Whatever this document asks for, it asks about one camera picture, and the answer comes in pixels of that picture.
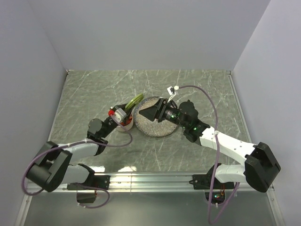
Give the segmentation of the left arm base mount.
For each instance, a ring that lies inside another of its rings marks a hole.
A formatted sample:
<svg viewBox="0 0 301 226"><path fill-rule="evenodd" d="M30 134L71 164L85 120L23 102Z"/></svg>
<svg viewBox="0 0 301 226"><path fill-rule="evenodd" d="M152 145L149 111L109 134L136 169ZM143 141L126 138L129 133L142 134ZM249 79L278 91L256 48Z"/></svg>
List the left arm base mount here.
<svg viewBox="0 0 301 226"><path fill-rule="evenodd" d="M62 184L67 184L68 190L104 189L108 190L109 175L98 175L92 168L84 164L68 166Z"/></svg>

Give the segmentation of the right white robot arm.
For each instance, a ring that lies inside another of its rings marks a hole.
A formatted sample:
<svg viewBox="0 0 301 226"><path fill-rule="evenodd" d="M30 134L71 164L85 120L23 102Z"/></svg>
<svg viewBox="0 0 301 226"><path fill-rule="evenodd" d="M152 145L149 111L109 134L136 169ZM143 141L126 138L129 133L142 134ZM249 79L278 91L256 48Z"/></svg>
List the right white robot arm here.
<svg viewBox="0 0 301 226"><path fill-rule="evenodd" d="M153 106L140 110L139 114L150 121L166 120L181 126L190 142L212 148L238 162L237 165L218 164L216 172L207 176L207 182L213 188L223 183L240 182L265 193L281 171L266 143L243 142L215 130L198 119L198 111L191 101L182 102L174 108L167 99L160 98Z"/></svg>

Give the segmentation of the green round lid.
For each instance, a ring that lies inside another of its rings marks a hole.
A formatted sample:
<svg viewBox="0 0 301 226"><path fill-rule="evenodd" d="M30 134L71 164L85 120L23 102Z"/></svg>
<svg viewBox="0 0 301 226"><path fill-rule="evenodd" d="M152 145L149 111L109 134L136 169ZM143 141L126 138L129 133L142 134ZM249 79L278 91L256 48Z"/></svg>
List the green round lid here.
<svg viewBox="0 0 301 226"><path fill-rule="evenodd" d="M130 110L133 107L135 107L137 104L139 104L144 98L144 94L140 93L137 96L135 96L133 99L131 99L125 106L125 110Z"/></svg>

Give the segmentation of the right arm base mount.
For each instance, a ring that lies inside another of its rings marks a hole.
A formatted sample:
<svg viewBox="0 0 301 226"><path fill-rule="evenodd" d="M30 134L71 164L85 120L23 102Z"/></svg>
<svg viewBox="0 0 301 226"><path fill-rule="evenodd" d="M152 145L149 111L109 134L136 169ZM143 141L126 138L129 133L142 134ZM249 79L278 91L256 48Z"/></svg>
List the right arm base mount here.
<svg viewBox="0 0 301 226"><path fill-rule="evenodd" d="M194 174L189 184L193 185L194 190L209 190L211 184L211 178L213 174L214 166L206 174ZM221 183L218 179L214 179L213 189L234 189L235 184L233 182Z"/></svg>

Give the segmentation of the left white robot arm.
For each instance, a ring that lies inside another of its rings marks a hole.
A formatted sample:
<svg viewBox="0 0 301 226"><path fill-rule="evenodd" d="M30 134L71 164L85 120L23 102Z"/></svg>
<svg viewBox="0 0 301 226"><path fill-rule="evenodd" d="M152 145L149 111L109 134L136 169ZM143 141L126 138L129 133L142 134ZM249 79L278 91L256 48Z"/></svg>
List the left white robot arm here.
<svg viewBox="0 0 301 226"><path fill-rule="evenodd" d="M40 149L26 168L21 185L25 194L25 179L41 187L43 191L52 192L61 184L77 184L84 189L94 188L95 171L84 164L73 165L84 157L98 156L106 147L113 147L105 138L118 126L124 128L133 107L129 104L110 108L108 117L102 121L94 118L88 124L87 137L70 144L56 144L48 141Z"/></svg>

